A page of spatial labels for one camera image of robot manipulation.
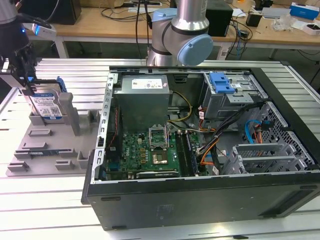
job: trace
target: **power supply label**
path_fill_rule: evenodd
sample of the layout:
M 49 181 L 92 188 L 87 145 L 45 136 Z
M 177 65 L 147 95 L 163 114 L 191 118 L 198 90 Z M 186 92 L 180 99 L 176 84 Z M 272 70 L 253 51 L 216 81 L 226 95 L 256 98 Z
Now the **power supply label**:
M 46 119 L 60 119 L 62 113 L 57 104 L 55 104 L 55 96 L 52 93 L 35 93 L 32 96 L 33 104 L 37 111 Z
M 132 89 L 162 89 L 161 79 L 133 79 Z

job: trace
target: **black box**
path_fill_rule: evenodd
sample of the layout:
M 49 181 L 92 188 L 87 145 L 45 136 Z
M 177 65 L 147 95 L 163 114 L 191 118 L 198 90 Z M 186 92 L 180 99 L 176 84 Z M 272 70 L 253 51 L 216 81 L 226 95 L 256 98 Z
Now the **black box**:
M 224 0 L 208 1 L 205 14 L 210 22 L 208 34 L 212 37 L 225 37 L 232 13 L 233 9 Z
M 46 20 L 53 12 L 57 0 L 25 0 L 19 13 Z M 81 13 L 80 0 L 60 0 L 50 23 L 73 25 Z
M 249 27 L 258 27 L 262 15 L 249 12 L 245 24 Z

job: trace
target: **floor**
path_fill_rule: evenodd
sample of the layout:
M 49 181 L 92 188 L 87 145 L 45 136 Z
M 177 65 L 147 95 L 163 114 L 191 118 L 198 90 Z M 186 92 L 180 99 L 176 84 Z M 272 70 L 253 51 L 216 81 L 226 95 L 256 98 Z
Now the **floor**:
M 50 41 L 33 41 L 36 56 L 41 58 L 58 58 L 55 46 Z M 106 59 L 138 59 L 139 52 L 133 43 L 96 43 L 96 42 L 67 42 L 70 58 L 106 58 Z M 147 45 L 141 44 L 142 58 L 147 55 Z M 219 48 L 215 47 L 208 59 L 215 60 Z M 243 53 L 241 60 L 244 61 L 271 61 L 268 48 L 248 48 Z M 301 55 L 297 50 L 279 49 L 275 61 L 287 61 L 309 83 L 320 65 L 320 54 L 317 51 L 305 51 L 308 54 Z M 228 60 L 237 60 L 237 56 L 230 55 Z M 318 90 L 320 87 L 320 73 L 312 82 L 312 86 Z M 0 102 L 9 92 L 10 87 L 0 80 Z

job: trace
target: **workbench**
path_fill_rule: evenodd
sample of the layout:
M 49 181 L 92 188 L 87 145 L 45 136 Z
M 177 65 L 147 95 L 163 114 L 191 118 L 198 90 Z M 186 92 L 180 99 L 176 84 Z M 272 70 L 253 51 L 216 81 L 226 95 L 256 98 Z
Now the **workbench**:
M 248 12 L 253 2 L 246 0 L 244 3 L 234 1 L 234 6 Z M 289 6 L 273 5 L 274 8 L 288 8 Z M 97 43 L 135 43 L 136 28 L 135 21 L 119 22 L 101 16 L 99 8 L 82 8 L 81 15 L 75 25 L 54 24 L 57 31 L 55 44 L 60 58 L 68 58 L 68 51 L 65 42 L 97 42 Z M 122 8 L 114 10 L 119 13 Z M 133 12 L 122 12 L 113 14 L 114 18 L 134 16 Z M 247 17 L 238 17 L 236 20 L 245 24 Z M 270 48 L 270 49 L 299 49 L 299 50 L 320 50 L 320 36 L 310 36 L 305 32 L 294 29 L 293 31 L 274 31 L 271 27 L 273 19 L 262 18 L 258 27 L 251 27 L 252 39 L 247 43 L 249 48 Z M 149 31 L 150 43 L 152 31 Z M 229 27 L 226 37 L 213 37 L 213 44 L 220 47 L 218 60 L 225 60 L 229 48 L 236 38 L 236 31 Z M 43 40 L 37 36 L 30 35 L 32 40 Z M 138 42 L 147 43 L 147 24 L 145 20 L 138 22 Z
M 145 66 L 134 59 L 43 59 L 37 77 L 64 79 L 79 114 L 101 110 L 109 66 Z M 320 96 L 290 66 L 278 61 L 205 61 L 202 66 L 261 68 L 320 139 Z M 0 239 L 260 240 L 318 239 L 320 197 L 286 218 L 104 231 L 90 205 L 81 204 L 85 176 L 6 177 L 7 165 L 29 124 L 31 110 L 17 88 L 0 105 Z

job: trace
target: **yellow wire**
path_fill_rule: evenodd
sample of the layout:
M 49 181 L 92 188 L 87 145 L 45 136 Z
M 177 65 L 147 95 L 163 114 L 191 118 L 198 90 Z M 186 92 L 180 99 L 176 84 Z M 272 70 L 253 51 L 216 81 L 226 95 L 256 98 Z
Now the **yellow wire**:
M 178 119 L 174 119 L 174 120 L 168 120 L 168 122 L 181 122 L 183 120 L 186 120 L 188 119 L 190 116 L 191 116 L 191 113 L 192 113 L 192 106 L 190 104 L 190 102 L 188 101 L 188 99 L 186 99 L 180 92 L 178 91 L 173 91 L 174 93 L 178 94 L 180 97 L 182 97 L 189 105 L 189 113 L 187 116 L 185 117 L 182 117 L 182 118 L 178 118 Z

